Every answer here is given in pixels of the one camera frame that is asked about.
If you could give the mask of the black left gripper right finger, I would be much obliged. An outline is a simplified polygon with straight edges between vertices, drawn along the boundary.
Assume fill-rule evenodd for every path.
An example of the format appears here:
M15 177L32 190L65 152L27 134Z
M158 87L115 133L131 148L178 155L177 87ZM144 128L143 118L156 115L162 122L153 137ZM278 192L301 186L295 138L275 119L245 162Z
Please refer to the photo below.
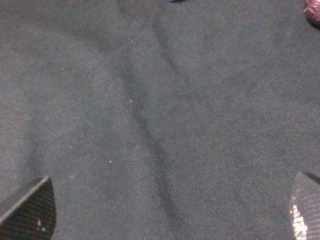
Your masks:
M289 218L296 240L320 238L320 178L299 172L293 182Z

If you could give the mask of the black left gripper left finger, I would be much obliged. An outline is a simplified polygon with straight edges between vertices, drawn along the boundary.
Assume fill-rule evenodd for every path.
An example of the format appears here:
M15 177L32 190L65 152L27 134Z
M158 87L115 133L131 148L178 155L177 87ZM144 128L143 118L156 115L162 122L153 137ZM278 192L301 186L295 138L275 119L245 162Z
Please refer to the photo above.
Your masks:
M50 240L57 223L53 183L37 177L0 202L2 240Z

